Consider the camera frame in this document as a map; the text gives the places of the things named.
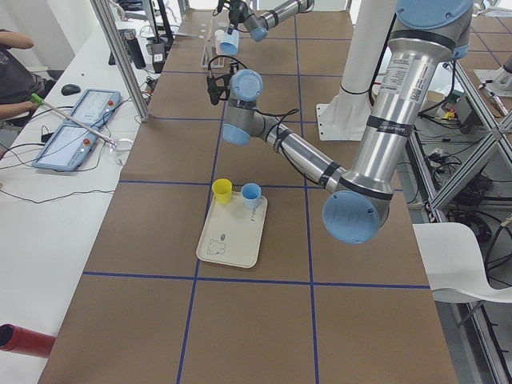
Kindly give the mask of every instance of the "white chair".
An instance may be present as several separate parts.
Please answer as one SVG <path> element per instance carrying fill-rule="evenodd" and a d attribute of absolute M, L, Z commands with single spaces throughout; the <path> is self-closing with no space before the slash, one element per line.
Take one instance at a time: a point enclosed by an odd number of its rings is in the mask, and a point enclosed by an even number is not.
<path fill-rule="evenodd" d="M 414 233 L 437 302 L 512 303 L 512 287 L 496 290 L 486 278 L 482 253 L 473 231 L 457 222 L 413 224 Z"/>

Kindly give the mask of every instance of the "white pole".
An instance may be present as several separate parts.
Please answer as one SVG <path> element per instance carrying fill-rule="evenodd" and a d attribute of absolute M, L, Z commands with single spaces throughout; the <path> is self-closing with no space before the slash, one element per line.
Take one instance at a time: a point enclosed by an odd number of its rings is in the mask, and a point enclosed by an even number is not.
<path fill-rule="evenodd" d="M 371 109 L 367 91 L 395 11 L 396 0 L 362 1 L 340 91 L 317 105 L 321 140 L 361 140 Z"/>

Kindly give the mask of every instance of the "chair leg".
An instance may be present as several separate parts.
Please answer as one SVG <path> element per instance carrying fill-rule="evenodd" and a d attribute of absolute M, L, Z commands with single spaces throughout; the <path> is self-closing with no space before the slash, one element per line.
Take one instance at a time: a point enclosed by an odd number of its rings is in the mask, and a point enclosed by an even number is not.
<path fill-rule="evenodd" d="M 481 300 L 478 302 L 478 304 L 476 306 L 474 306 L 468 313 L 466 316 L 464 316 L 464 318 L 462 318 L 462 320 L 457 324 L 457 328 L 460 328 L 461 326 L 464 325 L 465 322 L 467 322 L 471 316 L 473 316 L 473 314 L 481 307 L 483 306 L 483 303 L 484 301 Z"/>

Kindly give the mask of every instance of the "yellow cup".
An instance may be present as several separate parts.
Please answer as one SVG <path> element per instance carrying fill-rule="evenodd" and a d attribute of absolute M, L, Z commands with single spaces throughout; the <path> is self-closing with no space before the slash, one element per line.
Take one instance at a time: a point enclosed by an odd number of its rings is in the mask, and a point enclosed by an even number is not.
<path fill-rule="evenodd" d="M 227 204 L 231 201 L 231 191 L 233 190 L 233 184 L 227 178 L 218 178 L 214 181 L 211 186 L 211 190 L 214 192 L 215 198 L 220 204 Z"/>

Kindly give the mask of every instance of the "white tray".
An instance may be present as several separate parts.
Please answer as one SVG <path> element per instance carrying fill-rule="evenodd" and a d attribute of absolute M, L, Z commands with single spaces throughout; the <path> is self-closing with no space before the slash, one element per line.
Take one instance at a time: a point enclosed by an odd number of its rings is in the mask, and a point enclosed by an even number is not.
<path fill-rule="evenodd" d="M 247 208 L 239 192 L 233 192 L 228 204 L 215 198 L 202 228 L 196 255 L 204 262 L 251 268 L 258 260 L 268 201 L 253 210 Z"/>

